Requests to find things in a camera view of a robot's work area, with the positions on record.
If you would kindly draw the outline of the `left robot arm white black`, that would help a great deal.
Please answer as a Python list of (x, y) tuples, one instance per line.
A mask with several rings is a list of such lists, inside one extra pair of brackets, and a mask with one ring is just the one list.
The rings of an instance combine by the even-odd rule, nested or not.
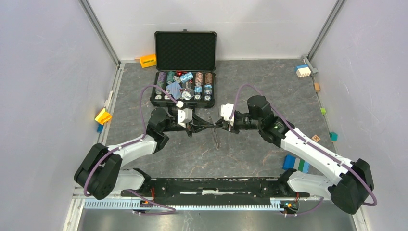
[(98, 200), (112, 192), (128, 189), (146, 196), (151, 191), (147, 177), (140, 170), (123, 167), (162, 150), (169, 140), (166, 132), (185, 131), (191, 135), (212, 127), (212, 123), (199, 118), (190, 108), (178, 110), (176, 115), (170, 115), (164, 108), (156, 108), (141, 136), (117, 145), (93, 145), (74, 174), (74, 181), (83, 187), (85, 196)]

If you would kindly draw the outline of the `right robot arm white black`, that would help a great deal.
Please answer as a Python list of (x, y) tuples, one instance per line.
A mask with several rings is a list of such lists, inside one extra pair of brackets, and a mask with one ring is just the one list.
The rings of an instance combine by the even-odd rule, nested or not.
[(281, 195), (291, 196), (297, 192), (329, 198), (351, 215), (363, 205), (377, 205), (368, 162), (361, 158), (353, 161), (318, 144), (287, 121), (265, 96), (250, 97), (247, 106), (248, 113), (240, 113), (234, 104), (221, 105), (223, 129), (234, 133), (257, 130), (264, 141), (300, 157), (322, 173), (312, 175), (293, 168), (286, 170), (279, 177)]

